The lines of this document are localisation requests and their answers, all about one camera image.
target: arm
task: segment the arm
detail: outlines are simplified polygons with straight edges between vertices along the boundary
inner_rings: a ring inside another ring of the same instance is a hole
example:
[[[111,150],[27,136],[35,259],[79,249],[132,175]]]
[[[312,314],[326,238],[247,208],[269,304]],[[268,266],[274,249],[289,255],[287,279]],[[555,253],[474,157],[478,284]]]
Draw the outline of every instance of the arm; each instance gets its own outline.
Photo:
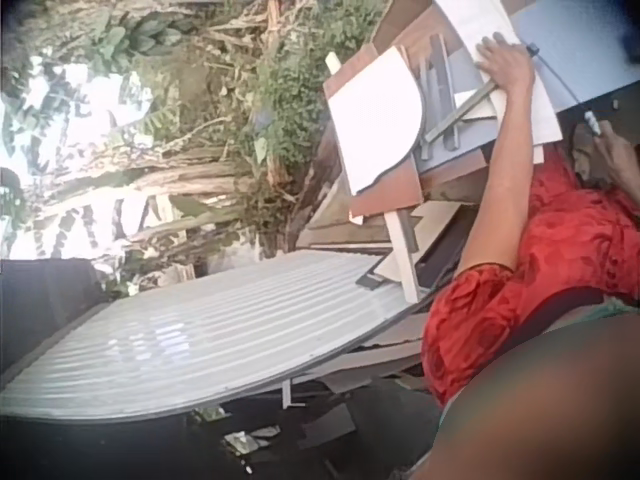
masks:
[[[491,158],[480,211],[462,252],[460,273],[483,263],[515,268],[520,238],[529,214],[533,177],[531,103],[535,71],[526,49],[496,42],[478,46],[486,59],[478,67],[507,94],[507,108]]]
[[[640,162],[633,145],[617,135],[611,123],[601,122],[600,128],[602,136],[594,141],[605,159],[611,180],[640,207]]]

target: hand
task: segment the hand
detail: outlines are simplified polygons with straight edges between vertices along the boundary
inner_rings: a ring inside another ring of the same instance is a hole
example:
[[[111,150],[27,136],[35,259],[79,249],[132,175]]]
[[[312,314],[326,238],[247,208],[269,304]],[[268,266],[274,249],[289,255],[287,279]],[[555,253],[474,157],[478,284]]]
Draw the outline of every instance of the hand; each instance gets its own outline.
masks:
[[[640,195],[640,163],[633,145],[616,134],[609,122],[600,122],[602,136],[594,142],[604,157],[609,178],[632,197]]]
[[[536,73],[523,45],[509,45],[502,34],[494,33],[495,41],[484,37],[478,52],[484,61],[478,68],[491,76],[507,95],[532,95]]]

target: red dress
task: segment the red dress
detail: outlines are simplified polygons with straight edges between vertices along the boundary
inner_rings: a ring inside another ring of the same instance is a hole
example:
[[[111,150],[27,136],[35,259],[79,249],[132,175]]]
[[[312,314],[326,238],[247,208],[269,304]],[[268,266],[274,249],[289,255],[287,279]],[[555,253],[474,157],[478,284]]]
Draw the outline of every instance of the red dress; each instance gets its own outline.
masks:
[[[495,264],[470,268],[431,308],[422,364],[438,401],[446,405],[529,328],[545,302],[563,292],[594,290],[637,302],[637,214],[640,209],[620,190],[580,189],[560,151],[546,146],[545,163],[531,186],[515,272]]]

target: corrugated metal sheet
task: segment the corrugated metal sheet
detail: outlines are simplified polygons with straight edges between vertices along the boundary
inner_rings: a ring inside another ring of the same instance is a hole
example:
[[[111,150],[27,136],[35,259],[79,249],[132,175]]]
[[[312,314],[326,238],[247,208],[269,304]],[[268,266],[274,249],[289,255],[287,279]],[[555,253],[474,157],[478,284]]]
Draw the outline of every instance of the corrugated metal sheet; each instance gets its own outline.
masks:
[[[115,302],[16,377],[2,414],[125,420],[299,374],[409,307],[398,285],[355,285],[377,260],[302,251]]]

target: wire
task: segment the wire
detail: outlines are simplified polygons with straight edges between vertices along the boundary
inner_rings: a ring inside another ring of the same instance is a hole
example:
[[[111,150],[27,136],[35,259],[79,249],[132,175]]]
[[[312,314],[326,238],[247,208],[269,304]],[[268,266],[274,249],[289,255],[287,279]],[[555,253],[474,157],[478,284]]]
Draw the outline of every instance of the wire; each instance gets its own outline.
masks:
[[[564,79],[558,74],[558,72],[556,72],[553,67],[551,65],[549,65],[549,63],[544,59],[544,57],[540,54],[538,54],[538,60],[540,60],[540,62],[547,68],[547,70],[549,70],[549,72],[556,77],[556,79],[562,84],[562,86],[564,87],[564,89],[567,91],[567,93],[569,93],[569,95],[571,95],[571,97],[573,98],[573,100],[585,111],[587,112],[587,107],[584,106],[584,103],[580,101],[580,99],[578,98],[578,96],[575,94],[575,92],[573,90],[571,90],[571,87],[569,87],[569,85],[567,85],[567,82],[564,81]]]
[[[580,101],[575,92],[571,90],[571,87],[567,84],[567,82],[565,82],[564,79],[558,74],[558,72],[556,72],[553,67],[549,65],[549,62],[547,62],[544,57],[540,55],[540,49],[535,44],[531,44],[531,46],[532,50],[536,53],[535,56],[538,58],[538,60],[540,60],[540,63],[542,63],[542,65],[544,65],[546,69],[549,70],[549,72],[554,77],[556,77],[563,88],[569,93],[569,95],[571,95],[573,100],[576,102],[576,105],[582,109],[582,111],[584,112],[584,120],[587,122],[587,125],[591,129],[593,135],[596,137],[602,135],[602,130],[600,128],[600,124],[598,123],[598,118],[596,117],[596,115],[591,110],[589,110],[582,101]]]

